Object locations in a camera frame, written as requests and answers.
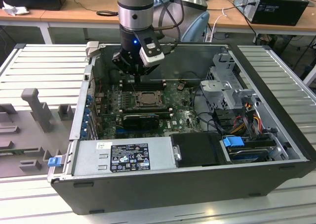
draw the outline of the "black plastic cover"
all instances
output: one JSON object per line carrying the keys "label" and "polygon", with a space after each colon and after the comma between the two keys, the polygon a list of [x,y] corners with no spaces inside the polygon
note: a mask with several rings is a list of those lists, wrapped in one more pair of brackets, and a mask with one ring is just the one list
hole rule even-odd
{"label": "black plastic cover", "polygon": [[215,133],[172,134],[172,146],[178,147],[181,153],[177,167],[227,164],[219,139],[221,137]]}

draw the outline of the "floor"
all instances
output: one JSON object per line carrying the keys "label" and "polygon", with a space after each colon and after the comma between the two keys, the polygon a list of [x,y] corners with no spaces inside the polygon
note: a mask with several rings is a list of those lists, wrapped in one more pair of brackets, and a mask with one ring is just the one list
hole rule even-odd
{"label": "floor", "polygon": [[[18,26],[3,26],[3,28],[11,38],[4,32],[4,30],[0,29],[0,65],[6,59],[6,55],[10,54],[15,46],[15,43],[44,43],[38,28]],[[57,44],[85,44],[87,42],[84,39],[83,30],[80,28],[51,28],[50,30]],[[88,33],[91,40],[97,40],[103,43],[119,42],[119,30],[117,29],[89,29]],[[223,33],[217,33],[215,34],[215,37],[217,39],[213,40],[214,43],[237,43],[239,45],[253,45],[252,34],[230,33],[229,37],[226,39]],[[306,49],[307,45],[311,42],[312,38],[312,36],[304,36],[301,39],[300,37],[294,38],[282,53],[281,58],[288,65],[294,65]],[[295,68],[295,73],[297,75],[300,76],[304,72],[305,66],[312,62],[315,57],[315,53],[316,51],[313,49],[307,50],[305,56]]]}

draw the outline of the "white cable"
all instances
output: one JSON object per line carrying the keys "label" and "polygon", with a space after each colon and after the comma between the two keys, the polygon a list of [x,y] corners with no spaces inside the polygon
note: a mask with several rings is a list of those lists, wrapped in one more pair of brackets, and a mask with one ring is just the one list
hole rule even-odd
{"label": "white cable", "polygon": [[[244,5],[244,4],[237,5],[237,6],[235,6],[235,8],[240,7],[240,6],[245,6],[245,5]],[[220,16],[218,16],[217,19],[216,19],[215,22],[214,22],[213,29],[212,29],[212,34],[211,34],[211,39],[210,39],[210,43],[213,41],[215,25],[216,25],[217,21],[219,20],[219,18],[221,18],[222,16],[228,17],[228,15],[225,14],[224,10],[226,10],[226,8],[223,8],[223,9],[222,9],[222,13],[223,13],[223,14],[220,15]]]}

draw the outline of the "table leg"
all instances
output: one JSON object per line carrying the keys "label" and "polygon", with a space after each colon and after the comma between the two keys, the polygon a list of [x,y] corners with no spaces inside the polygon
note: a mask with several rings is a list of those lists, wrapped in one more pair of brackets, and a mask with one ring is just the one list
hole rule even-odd
{"label": "table leg", "polygon": [[39,26],[39,29],[41,31],[41,35],[43,36],[45,44],[47,44],[47,45],[54,44],[54,39],[52,39],[50,34],[49,34],[49,26],[48,26],[48,24],[41,24]]}
{"label": "table leg", "polygon": [[88,34],[88,29],[83,28],[83,35],[85,40],[89,40],[89,34]]}
{"label": "table leg", "polygon": [[316,66],[312,69],[312,71],[306,76],[306,78],[303,80],[303,82],[309,86],[314,79],[316,78]]}

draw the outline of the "paper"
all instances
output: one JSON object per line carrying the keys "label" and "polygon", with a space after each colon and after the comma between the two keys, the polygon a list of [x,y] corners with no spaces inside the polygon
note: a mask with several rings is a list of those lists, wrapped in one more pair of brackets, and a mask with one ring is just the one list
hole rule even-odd
{"label": "paper", "polygon": [[19,7],[11,6],[9,4],[6,4],[4,1],[3,1],[2,10],[4,10],[7,14],[13,15],[13,16],[30,13],[27,10],[26,7],[23,7],[23,6],[19,6]]}

